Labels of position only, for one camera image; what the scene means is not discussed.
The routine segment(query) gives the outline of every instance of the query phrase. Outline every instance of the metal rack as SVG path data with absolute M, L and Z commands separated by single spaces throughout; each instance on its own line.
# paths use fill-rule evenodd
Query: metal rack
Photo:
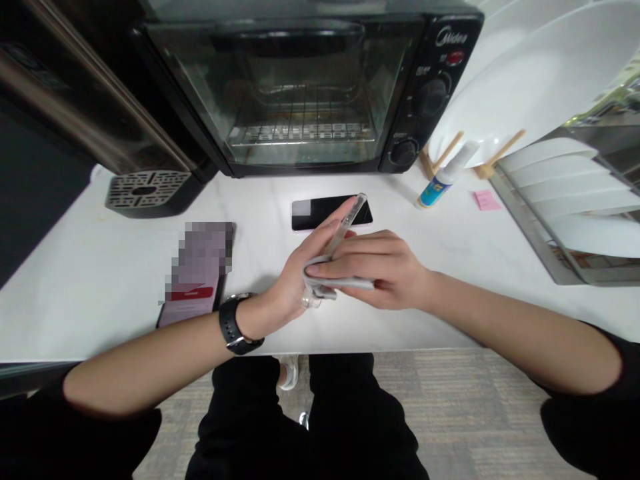
M 366 89 L 279 85 L 246 90 L 227 137 L 232 146 L 375 141 Z
M 560 128 L 541 140 L 555 137 L 574 138 L 574 135 Z M 616 178 L 626 182 L 601 155 L 596 156 L 595 159 L 608 168 Z M 600 287 L 640 285 L 640 260 L 593 255 L 566 248 L 500 164 L 496 165 L 496 173 L 489 181 L 554 282 L 559 285 L 586 283 Z

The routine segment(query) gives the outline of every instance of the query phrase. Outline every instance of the gray cleaning cloth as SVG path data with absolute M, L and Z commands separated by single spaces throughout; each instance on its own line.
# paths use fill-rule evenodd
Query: gray cleaning cloth
M 328 262 L 330 260 L 330 255 L 322 255 L 321 257 L 312 258 L 311 260 L 306 262 L 305 266 L 302 268 L 302 278 L 304 278 L 306 286 L 310 288 L 310 290 L 317 298 L 335 300 L 337 298 L 337 294 L 334 290 L 329 288 L 330 285 L 334 287 L 351 287 L 359 288 L 362 290 L 374 290 L 375 287 L 373 286 L 373 279 L 365 279 L 362 277 L 319 279 L 307 275 L 307 272 L 305 270 L 308 266 L 314 265 L 315 263 Z

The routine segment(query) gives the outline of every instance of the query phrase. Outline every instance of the pink sticky note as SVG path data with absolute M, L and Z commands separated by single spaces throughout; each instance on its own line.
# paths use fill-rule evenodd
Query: pink sticky note
M 478 207 L 482 211 L 500 210 L 502 208 L 502 205 L 493 198 L 493 192 L 491 190 L 473 192 L 473 196 L 475 197 L 476 202 L 478 202 Z

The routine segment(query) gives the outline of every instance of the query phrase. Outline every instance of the spray bottle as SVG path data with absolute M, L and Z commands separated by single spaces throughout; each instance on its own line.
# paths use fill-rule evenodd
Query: spray bottle
M 432 207 L 457 180 L 469 159 L 475 155 L 479 148 L 478 142 L 472 140 L 466 142 L 458 154 L 445 167 L 438 170 L 433 180 L 429 182 L 427 188 L 415 201 L 415 206 L 424 209 Z

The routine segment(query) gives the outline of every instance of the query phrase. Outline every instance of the blue label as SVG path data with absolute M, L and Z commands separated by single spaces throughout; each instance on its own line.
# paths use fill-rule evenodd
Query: blue label
M 420 203 L 422 203 L 423 207 L 429 208 L 449 187 L 450 185 L 438 182 L 437 179 L 431 180 L 431 183 L 427 185 L 427 188 L 425 188 L 424 192 L 420 195 Z

